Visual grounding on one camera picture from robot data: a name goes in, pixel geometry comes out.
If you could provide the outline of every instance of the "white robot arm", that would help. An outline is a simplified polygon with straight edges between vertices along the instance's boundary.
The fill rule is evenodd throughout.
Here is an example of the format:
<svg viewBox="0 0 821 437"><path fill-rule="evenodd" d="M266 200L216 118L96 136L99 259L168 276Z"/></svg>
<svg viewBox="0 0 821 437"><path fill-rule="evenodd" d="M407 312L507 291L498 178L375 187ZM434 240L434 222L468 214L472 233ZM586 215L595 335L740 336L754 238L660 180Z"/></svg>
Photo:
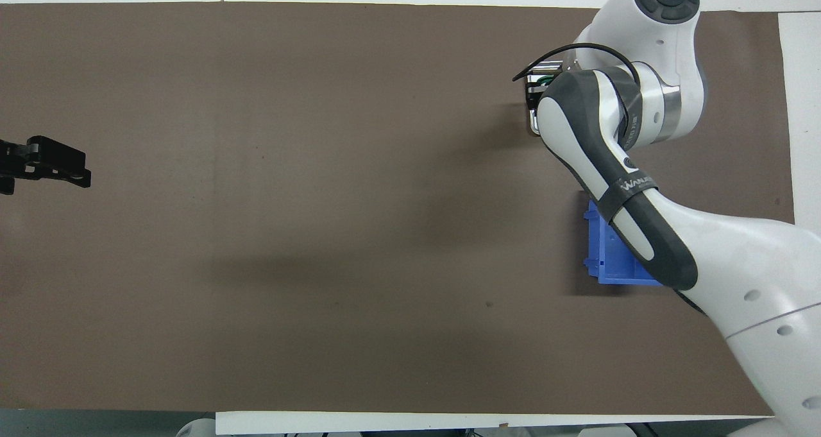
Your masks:
<svg viewBox="0 0 821 437"><path fill-rule="evenodd" d="M817 437L821 238L676 204L625 152L686 135L698 121L697 20L698 0L608 1L577 42L619 51L631 66L574 49L537 104L539 134L646 270L713 320L774 411L734 435Z"/></svg>

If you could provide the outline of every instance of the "blue crate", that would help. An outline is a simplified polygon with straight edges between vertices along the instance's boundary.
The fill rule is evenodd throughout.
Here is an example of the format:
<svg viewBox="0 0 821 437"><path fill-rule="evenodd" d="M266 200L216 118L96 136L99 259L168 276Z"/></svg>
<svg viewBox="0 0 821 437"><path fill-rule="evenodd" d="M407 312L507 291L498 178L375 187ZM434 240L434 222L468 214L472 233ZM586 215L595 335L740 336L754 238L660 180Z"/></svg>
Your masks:
<svg viewBox="0 0 821 437"><path fill-rule="evenodd" d="M633 257L616 230L605 223L592 201L584 218L588 221L589 236L588 258L584 259L584 265L590 276L598 277L598 282L603 285L661 285Z"/></svg>

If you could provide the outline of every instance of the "black cable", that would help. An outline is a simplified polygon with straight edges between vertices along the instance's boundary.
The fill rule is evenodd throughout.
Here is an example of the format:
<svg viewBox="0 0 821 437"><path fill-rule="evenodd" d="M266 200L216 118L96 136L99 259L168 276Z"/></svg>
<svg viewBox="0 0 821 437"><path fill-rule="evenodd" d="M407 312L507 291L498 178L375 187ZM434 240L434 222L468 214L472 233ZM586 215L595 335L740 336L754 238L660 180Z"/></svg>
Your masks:
<svg viewBox="0 0 821 437"><path fill-rule="evenodd" d="M543 56L537 58L535 62L528 65L525 69L522 69L522 71L520 71L519 74L513 77L513 81L521 80L522 78L524 78L525 75L528 74L528 72L531 71L531 69L533 69L534 66L539 65L539 63L542 63L546 58L555 56L556 54L561 53L563 51L569 51L571 49L595 49L597 51L607 52L608 54L618 58L621 63L624 63L624 65L627 66L627 69L630 69L631 74L633 74L633 80L636 81L636 84L640 83L639 72L636 70L636 66L633 66L633 63L630 63L630 60L628 60L627 57L625 57L624 55L619 53L619 51L613 48L607 47L603 44L596 44L595 42L578 42L575 44L567 44L566 46L561 46L557 49L549 51Z"/></svg>
<svg viewBox="0 0 821 437"><path fill-rule="evenodd" d="M650 431L651 434L653 434L653 437L659 437L659 434L657 434L656 431L654 431L653 428L650 427L649 423L645 422L644 424L647 430Z"/></svg>
<svg viewBox="0 0 821 437"><path fill-rule="evenodd" d="M681 291L678 291L678 290L674 290L674 291L675 291L675 294L678 294L678 296L681 297L681 299L683 299L684 302L687 303L687 305L689 305L693 309L696 309L696 311L698 311L698 313L700 313L701 315L706 315L706 313L704 313L704 311L702 311L701 307L698 307L697 305L695 305L695 302L692 302L692 300L690 300L689 297L685 296L684 294L681 294Z"/></svg>
<svg viewBox="0 0 821 437"><path fill-rule="evenodd" d="M639 432L639 429L636 428L636 425L628 422L625 422L624 425L630 428L630 430L633 431L633 434L636 434L636 437L641 437L641 433Z"/></svg>

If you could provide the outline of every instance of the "brown mat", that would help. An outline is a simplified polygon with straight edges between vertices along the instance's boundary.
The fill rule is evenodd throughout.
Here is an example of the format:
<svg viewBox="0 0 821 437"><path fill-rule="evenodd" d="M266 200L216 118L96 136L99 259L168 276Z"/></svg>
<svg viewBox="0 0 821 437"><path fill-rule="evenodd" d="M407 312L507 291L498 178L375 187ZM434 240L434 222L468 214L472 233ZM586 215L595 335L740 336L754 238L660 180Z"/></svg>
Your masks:
<svg viewBox="0 0 821 437"><path fill-rule="evenodd" d="M594 12L3 5L3 138L87 151L94 186L0 198L0 407L768 413L709 320L581 265L510 77ZM703 121L634 159L791 221L776 15L697 40Z"/></svg>

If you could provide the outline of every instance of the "black rubber band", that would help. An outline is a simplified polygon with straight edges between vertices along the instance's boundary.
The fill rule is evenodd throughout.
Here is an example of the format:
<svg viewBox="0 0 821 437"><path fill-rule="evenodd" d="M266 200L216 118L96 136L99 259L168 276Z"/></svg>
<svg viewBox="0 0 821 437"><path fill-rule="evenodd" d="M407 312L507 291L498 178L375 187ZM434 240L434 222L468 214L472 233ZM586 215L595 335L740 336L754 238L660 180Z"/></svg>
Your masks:
<svg viewBox="0 0 821 437"><path fill-rule="evenodd" d="M608 223L612 223L616 212L634 195L645 189L657 189L658 185L646 172L639 170L625 174L613 182L598 201L598 213Z"/></svg>

